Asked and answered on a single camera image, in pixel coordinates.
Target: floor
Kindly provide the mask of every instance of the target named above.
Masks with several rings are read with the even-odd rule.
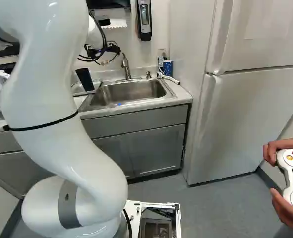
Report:
[[[182,174],[129,186],[129,199],[181,204],[183,238],[273,238],[281,222],[257,174],[189,188]],[[21,221],[11,238],[41,238]]]

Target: refrigerator door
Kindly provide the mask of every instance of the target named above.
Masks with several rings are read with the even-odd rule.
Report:
[[[206,70],[293,65],[293,0],[217,0]]]
[[[205,75],[188,184],[255,171],[293,115],[293,69]]]

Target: hand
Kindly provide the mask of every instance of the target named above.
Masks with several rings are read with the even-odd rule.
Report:
[[[272,166],[275,166],[276,152],[281,149],[293,149],[293,138],[287,140],[271,141],[263,145],[263,157]]]
[[[281,222],[293,229],[293,206],[291,206],[275,189],[271,189],[273,207]]]

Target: gray countertop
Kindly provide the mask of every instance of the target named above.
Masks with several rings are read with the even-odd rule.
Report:
[[[187,104],[192,102],[192,96],[187,93],[185,89],[181,86],[172,83],[171,81],[166,80],[167,85],[175,93],[175,98],[168,98],[164,100],[151,101],[151,102],[141,102],[141,104],[134,105],[123,105],[121,107],[114,108],[105,108],[100,110],[92,110],[87,112],[80,112],[81,119],[91,119],[98,117],[111,116],[116,114],[137,112],[141,110],[149,110],[161,107],[175,106],[181,104]],[[81,96],[74,98],[77,107],[79,108],[82,102],[86,99],[87,96]],[[6,121],[0,118],[0,132],[4,131],[3,127],[7,125]]]

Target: cabinet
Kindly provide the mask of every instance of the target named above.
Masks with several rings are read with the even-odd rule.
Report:
[[[95,139],[93,142],[120,166],[127,178],[131,178],[134,176],[134,172],[126,145],[126,138],[127,135],[118,135]]]
[[[181,167],[185,124],[128,135],[129,154],[136,176]]]
[[[0,186],[16,197],[25,195],[38,181],[52,175],[24,152],[0,154]]]
[[[179,169],[188,105],[145,110],[82,121],[86,132],[128,179]],[[0,132],[0,186],[21,198],[52,176],[21,149],[12,132]]]
[[[95,139],[128,178],[180,168],[185,124]]]

